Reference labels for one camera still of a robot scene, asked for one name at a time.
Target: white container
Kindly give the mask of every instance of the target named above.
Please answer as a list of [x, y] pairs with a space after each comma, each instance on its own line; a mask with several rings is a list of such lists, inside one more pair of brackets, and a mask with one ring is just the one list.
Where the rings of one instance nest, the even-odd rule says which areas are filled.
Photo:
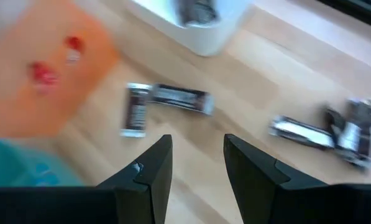
[[176, 0], [125, 0], [127, 9], [144, 22], [173, 38], [195, 54], [220, 52], [236, 31], [252, 0], [216, 0], [219, 20], [205, 25], [180, 24]]

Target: wooden floor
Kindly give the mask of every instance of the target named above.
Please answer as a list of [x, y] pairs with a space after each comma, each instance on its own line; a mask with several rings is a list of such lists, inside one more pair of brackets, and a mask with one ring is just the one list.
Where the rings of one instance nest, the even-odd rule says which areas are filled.
[[[126, 13], [119, 1], [77, 2], [106, 25], [122, 58], [57, 137], [31, 142], [58, 152], [89, 184], [171, 134], [167, 223], [242, 223], [223, 160], [225, 133], [329, 184], [371, 183], [371, 171], [267, 133], [276, 114], [319, 126], [324, 103], [341, 110], [348, 97], [371, 97], [370, 26], [314, 0], [256, 0], [222, 53], [203, 58]], [[208, 91], [214, 115], [148, 105], [147, 137], [121, 138], [128, 82]]]

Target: orange object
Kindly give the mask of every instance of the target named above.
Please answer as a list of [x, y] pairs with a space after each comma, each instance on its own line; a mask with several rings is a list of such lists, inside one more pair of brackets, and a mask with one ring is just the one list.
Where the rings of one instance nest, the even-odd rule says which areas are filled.
[[[68, 65], [73, 49], [81, 60]], [[0, 137], [55, 135], [117, 60], [108, 33], [76, 5], [34, 1], [0, 38]]]

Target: teal object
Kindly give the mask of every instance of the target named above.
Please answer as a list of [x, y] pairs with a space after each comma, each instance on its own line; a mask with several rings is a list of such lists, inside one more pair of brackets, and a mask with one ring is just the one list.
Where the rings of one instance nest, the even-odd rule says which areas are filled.
[[0, 187], [83, 185], [57, 156], [0, 141]]

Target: orange paper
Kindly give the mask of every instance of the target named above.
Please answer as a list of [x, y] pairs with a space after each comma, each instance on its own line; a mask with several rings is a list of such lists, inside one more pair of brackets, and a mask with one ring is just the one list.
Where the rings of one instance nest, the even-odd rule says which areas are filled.
[[[65, 39], [84, 42], [80, 60], [67, 63]], [[102, 25], [66, 0], [38, 0], [0, 38], [0, 137], [51, 136], [117, 62]], [[38, 93], [29, 65], [41, 61], [59, 76], [47, 94]]]

